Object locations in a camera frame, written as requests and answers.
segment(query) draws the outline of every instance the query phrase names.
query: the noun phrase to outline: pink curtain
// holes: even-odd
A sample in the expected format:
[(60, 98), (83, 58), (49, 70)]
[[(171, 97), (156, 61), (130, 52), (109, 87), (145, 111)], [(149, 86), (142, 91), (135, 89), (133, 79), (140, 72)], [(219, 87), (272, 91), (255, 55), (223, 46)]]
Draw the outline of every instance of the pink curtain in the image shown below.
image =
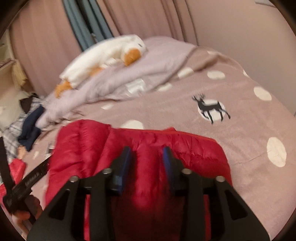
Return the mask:
[(197, 44), (186, 0), (97, 0), (115, 36), (164, 35)]
[(30, 0), (11, 25), (15, 57), (39, 95), (48, 95), (59, 74), (81, 53), (61, 0)]

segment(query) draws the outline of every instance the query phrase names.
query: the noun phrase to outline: deer print on white circle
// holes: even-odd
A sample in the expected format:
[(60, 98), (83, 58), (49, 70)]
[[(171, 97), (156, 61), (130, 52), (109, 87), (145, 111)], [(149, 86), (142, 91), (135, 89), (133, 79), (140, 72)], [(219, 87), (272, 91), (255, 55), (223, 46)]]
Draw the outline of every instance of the deer print on white circle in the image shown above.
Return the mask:
[(214, 121), (224, 120), (224, 115), (227, 114), (230, 119), (230, 115), (225, 110), (225, 106), (214, 99), (205, 99), (205, 95), (201, 94), (200, 98), (197, 99), (196, 96), (193, 96), (192, 99), (198, 104), (199, 114), (206, 120), (211, 121), (214, 124)]

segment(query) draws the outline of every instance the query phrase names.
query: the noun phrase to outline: plush duck toy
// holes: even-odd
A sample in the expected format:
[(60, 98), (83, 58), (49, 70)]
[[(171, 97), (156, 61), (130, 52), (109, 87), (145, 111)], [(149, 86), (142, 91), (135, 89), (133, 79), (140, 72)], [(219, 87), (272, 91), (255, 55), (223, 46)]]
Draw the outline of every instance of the plush duck toy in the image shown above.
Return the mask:
[(88, 77), (109, 66), (123, 62), (129, 66), (140, 59), (147, 48), (137, 35), (124, 35), (101, 41), (75, 58), (60, 74), (62, 83), (57, 85), (55, 96), (68, 89), (75, 89)]

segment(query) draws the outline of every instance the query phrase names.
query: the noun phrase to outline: black strap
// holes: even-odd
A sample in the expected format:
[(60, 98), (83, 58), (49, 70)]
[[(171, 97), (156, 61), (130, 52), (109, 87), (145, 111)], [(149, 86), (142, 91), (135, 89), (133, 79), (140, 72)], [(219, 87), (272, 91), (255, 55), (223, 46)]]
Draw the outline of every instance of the black strap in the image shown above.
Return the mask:
[(10, 169), (8, 166), (8, 160), (6, 155), (6, 149), (4, 146), (3, 137), (0, 137), (0, 174), (6, 188), (7, 194), (12, 192), (15, 182), (10, 175)]

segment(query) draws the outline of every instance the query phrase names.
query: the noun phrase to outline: beige wall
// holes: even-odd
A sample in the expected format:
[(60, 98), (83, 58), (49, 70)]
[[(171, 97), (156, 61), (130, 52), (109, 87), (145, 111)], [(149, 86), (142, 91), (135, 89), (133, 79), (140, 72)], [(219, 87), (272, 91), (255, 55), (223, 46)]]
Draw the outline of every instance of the beige wall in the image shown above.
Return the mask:
[(199, 45), (236, 59), (296, 111), (296, 37), (280, 12), (254, 0), (187, 0)]

